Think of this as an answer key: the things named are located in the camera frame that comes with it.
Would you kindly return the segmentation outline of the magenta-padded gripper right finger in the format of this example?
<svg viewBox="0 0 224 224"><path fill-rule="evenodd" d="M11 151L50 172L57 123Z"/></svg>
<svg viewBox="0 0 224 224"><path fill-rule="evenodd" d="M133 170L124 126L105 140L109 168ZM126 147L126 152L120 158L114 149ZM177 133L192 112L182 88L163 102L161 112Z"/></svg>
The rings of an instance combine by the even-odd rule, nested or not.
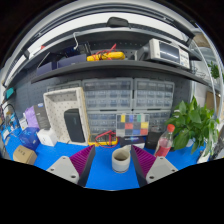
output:
<svg viewBox="0 0 224 224"><path fill-rule="evenodd" d="M131 146L131 157L140 187L178 171L165 157L155 157L135 145Z"/></svg>

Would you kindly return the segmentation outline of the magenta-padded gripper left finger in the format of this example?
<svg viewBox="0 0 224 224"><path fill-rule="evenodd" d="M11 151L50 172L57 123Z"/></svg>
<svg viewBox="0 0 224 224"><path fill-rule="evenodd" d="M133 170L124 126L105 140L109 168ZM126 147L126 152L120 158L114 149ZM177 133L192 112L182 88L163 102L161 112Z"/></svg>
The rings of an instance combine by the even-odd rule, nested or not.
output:
<svg viewBox="0 0 224 224"><path fill-rule="evenodd" d="M70 157L60 157L47 171L74 184L85 187L95 154L95 146L88 146Z"/></svg>

